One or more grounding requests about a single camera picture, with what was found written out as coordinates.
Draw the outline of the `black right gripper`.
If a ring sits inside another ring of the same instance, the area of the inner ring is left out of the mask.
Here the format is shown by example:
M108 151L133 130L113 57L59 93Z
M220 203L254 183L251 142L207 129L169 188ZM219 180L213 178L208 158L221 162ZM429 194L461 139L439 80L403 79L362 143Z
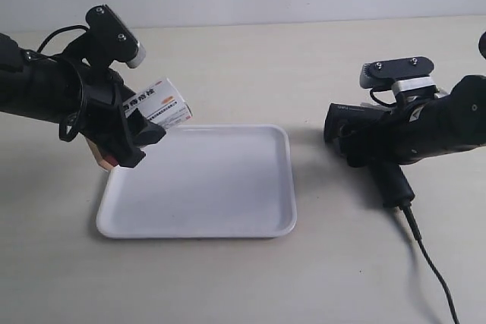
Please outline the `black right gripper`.
M453 152L453 102L436 99L400 111L341 105L339 152L352 167L373 161L410 165Z

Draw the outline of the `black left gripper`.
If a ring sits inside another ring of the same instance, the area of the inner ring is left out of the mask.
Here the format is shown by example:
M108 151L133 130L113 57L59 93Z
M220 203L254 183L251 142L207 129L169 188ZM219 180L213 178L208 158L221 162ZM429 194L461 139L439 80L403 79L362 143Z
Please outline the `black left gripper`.
M138 147L157 144L166 130L145 118L139 109L128 116L127 122L123 102L134 92L117 71L83 61L75 65L82 95L79 132L98 147L102 168L134 168L145 157Z

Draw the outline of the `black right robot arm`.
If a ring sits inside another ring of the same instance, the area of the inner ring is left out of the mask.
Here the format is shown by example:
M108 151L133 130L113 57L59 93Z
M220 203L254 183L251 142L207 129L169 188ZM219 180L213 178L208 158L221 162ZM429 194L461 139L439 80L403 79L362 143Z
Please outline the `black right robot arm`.
M394 102L332 104L323 139L352 167L374 161L410 165L485 145L485 77L464 76L449 92L433 81L423 56L364 64L359 83L371 98L391 92Z

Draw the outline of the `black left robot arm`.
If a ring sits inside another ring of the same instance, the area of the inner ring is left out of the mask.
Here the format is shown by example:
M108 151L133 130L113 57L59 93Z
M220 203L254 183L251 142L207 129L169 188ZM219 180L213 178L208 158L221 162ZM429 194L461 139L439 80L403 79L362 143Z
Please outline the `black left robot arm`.
M87 61L88 46L72 43L57 55L21 48L1 36L1 110L58 125L60 140L82 135L101 162L133 168L166 130L140 110L125 114L134 95L120 74L103 58Z

